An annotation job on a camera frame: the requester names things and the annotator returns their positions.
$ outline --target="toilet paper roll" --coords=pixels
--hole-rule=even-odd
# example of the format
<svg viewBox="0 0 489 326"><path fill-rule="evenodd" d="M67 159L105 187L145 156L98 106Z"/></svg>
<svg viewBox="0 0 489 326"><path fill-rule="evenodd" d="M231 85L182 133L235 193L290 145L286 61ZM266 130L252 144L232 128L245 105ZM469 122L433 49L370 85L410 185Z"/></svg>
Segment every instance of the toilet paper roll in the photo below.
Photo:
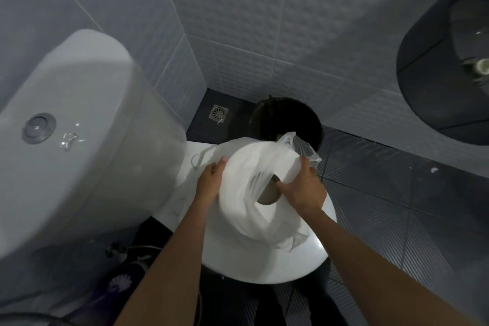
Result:
<svg viewBox="0 0 489 326"><path fill-rule="evenodd" d="M268 177L275 174L284 183L292 182L301 168L299 155L283 144L248 138L248 144L243 145L243 140L240 139L240 148L229 157L223 172L219 191L221 212L242 235L292 250L309 236L307 224L283 195L272 205L250 201L249 196L253 183L260 177L266 179L266 173Z"/></svg>

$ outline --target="person's right arm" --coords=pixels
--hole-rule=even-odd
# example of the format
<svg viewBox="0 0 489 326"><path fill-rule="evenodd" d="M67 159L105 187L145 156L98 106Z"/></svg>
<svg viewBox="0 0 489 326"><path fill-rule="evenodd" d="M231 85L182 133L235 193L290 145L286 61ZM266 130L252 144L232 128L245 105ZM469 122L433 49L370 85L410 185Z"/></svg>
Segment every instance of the person's right arm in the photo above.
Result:
<svg viewBox="0 0 489 326"><path fill-rule="evenodd" d="M329 218L326 190L309 160L301 162L296 179L277 187L315 232L369 324L473 324Z"/></svg>

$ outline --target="flush button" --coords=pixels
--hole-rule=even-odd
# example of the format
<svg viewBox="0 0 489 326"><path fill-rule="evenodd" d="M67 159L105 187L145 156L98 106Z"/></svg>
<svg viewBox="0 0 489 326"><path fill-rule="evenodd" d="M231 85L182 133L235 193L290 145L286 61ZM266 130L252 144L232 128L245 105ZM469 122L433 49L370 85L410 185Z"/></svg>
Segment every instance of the flush button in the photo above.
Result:
<svg viewBox="0 0 489 326"><path fill-rule="evenodd" d="M28 119L22 128L22 140L38 144L48 139L56 129L56 119L48 113L40 113Z"/></svg>

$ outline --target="black trash bin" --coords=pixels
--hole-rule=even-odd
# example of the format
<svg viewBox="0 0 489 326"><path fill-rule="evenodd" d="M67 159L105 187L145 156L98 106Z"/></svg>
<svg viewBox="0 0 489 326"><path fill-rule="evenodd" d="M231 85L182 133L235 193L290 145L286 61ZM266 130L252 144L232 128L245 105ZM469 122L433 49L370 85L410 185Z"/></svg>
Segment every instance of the black trash bin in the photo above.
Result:
<svg viewBox="0 0 489 326"><path fill-rule="evenodd" d="M248 125L250 137L261 141L277 141L279 136L296 132L317 152L324 130L316 113L305 103L293 98L272 98L258 102Z"/></svg>

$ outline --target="gray wall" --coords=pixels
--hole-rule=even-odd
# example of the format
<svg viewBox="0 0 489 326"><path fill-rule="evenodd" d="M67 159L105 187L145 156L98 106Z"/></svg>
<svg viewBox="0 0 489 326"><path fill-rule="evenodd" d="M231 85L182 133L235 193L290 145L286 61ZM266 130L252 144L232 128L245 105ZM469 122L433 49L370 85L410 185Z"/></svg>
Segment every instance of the gray wall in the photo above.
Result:
<svg viewBox="0 0 489 326"><path fill-rule="evenodd" d="M0 0L0 109L42 57L78 29L103 31L136 59L187 128L206 85L171 0ZM118 264L104 250L134 230L0 260L0 312L60 315Z"/></svg>
<svg viewBox="0 0 489 326"><path fill-rule="evenodd" d="M409 109L396 57L436 0L173 0L211 89L302 100L323 124L489 176L489 148L433 131Z"/></svg>

